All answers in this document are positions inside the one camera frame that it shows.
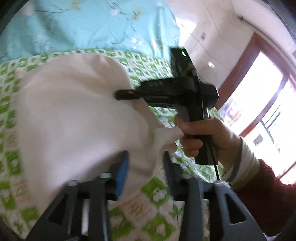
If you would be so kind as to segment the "person's right hand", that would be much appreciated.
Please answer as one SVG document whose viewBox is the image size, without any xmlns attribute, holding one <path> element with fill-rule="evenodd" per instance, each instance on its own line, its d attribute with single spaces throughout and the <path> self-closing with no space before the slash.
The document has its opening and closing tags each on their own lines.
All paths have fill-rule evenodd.
<svg viewBox="0 0 296 241">
<path fill-rule="evenodd" d="M 185 122 L 179 115 L 176 115 L 174 124 L 184 133 L 180 142 L 185 156 L 191 158 L 197 156 L 203 145 L 200 139 L 190 138 L 189 136 L 211 136 L 216 158 L 223 168 L 228 171 L 234 165 L 240 153 L 242 140 L 231 132 L 221 120 L 212 118 Z"/>
</svg>

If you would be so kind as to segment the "red sleeved right forearm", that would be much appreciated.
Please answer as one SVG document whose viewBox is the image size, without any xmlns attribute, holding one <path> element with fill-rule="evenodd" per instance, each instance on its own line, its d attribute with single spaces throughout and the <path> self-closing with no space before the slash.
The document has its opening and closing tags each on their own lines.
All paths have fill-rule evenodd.
<svg viewBox="0 0 296 241">
<path fill-rule="evenodd" d="M 226 150 L 234 157 L 222 162 L 222 180 L 230 184 L 265 235 L 279 235 L 289 221 L 295 222 L 295 185 L 283 184 L 242 138 L 229 140 Z"/>
</svg>

